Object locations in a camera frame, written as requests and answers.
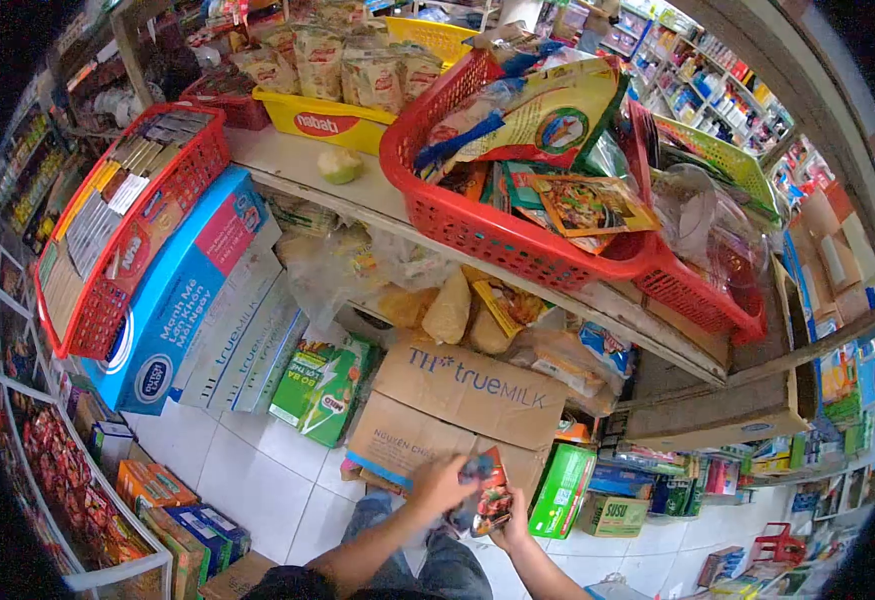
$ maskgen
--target store aisle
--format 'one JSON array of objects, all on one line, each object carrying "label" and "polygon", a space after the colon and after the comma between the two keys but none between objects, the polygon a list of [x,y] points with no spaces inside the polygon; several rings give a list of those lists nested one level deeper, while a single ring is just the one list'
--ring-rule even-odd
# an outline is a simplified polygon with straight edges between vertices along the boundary
[{"label": "store aisle", "polygon": [[[155,461],[250,531],[254,548],[282,565],[302,565],[336,546],[363,496],[363,483],[340,480],[343,448],[328,450],[271,415],[220,414],[167,402],[162,416],[124,416]],[[619,571],[643,594],[681,597],[695,591],[709,553],[749,548],[765,523],[779,521],[788,490],[762,489],[757,498],[744,506],[705,506],[695,521],[649,520],[630,540],[575,530],[565,540],[538,541],[583,586]],[[424,560],[424,534],[405,548],[415,570]],[[489,539],[468,544],[495,598],[527,598],[502,550]]]}]

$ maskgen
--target grocery shelf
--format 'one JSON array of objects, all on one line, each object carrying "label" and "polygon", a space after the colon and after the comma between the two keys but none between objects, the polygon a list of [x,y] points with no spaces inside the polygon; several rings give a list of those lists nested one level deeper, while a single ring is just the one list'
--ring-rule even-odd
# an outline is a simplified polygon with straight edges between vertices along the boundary
[{"label": "grocery shelf", "polygon": [[329,146],[281,133],[225,128],[232,161],[247,168],[258,184],[310,200],[472,265],[502,281],[604,326],[648,352],[659,355],[712,385],[723,385],[725,368],[671,324],[646,311],[610,285],[592,283],[574,294],[545,288],[491,263],[445,246],[419,233],[407,219],[404,197],[384,177],[378,159],[362,155],[364,173],[353,182],[334,185],[317,173],[317,156]]}]

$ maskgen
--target red plastic stool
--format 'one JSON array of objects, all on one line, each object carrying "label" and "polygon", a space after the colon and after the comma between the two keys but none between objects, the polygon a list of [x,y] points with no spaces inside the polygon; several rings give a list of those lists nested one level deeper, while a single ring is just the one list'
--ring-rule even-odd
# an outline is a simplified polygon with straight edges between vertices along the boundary
[{"label": "red plastic stool", "polygon": [[767,523],[765,529],[770,525],[780,525],[784,529],[777,535],[760,535],[754,539],[756,544],[761,547],[758,552],[771,552],[770,558],[755,558],[754,562],[771,561],[773,563],[790,563],[797,567],[804,560],[805,546],[804,542],[790,536],[791,523]]}]

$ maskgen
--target person's leg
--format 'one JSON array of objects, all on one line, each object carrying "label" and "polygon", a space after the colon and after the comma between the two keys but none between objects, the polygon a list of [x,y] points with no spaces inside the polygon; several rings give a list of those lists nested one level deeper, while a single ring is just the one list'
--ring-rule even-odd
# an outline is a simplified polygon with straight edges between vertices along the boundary
[{"label": "person's leg", "polygon": [[[354,507],[351,522],[348,523],[347,529],[344,530],[344,537],[340,539],[340,543],[344,544],[352,540],[364,529],[378,525],[390,517],[390,501],[389,491],[379,487],[368,486],[367,494],[360,498],[357,506]],[[390,558],[374,574],[368,587],[372,589],[391,588],[395,590],[418,589],[414,575],[410,571],[410,566],[407,565],[407,558],[405,558],[403,550],[398,550],[390,555]]]},{"label": "person's leg", "polygon": [[448,600],[492,600],[491,584],[471,549],[441,531],[428,537],[428,556],[417,578],[424,592]]}]

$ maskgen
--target blue box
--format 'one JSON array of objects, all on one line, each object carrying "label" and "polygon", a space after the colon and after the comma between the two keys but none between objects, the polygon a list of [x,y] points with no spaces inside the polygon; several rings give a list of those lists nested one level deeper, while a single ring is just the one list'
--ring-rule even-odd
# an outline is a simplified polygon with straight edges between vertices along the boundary
[{"label": "blue box", "polygon": [[231,553],[234,550],[234,543],[204,524],[197,514],[197,506],[166,506],[164,510],[211,551],[211,563],[207,569],[208,579],[227,569],[233,562]]},{"label": "blue box", "polygon": [[246,529],[229,520],[219,510],[208,504],[197,504],[188,508],[197,515],[201,522],[234,544],[231,549],[231,564],[250,552],[251,534],[247,533]]},{"label": "blue box", "polygon": [[110,408],[161,414],[174,370],[207,309],[265,227],[280,235],[250,173],[229,166],[155,256],[107,360],[82,360]]}]

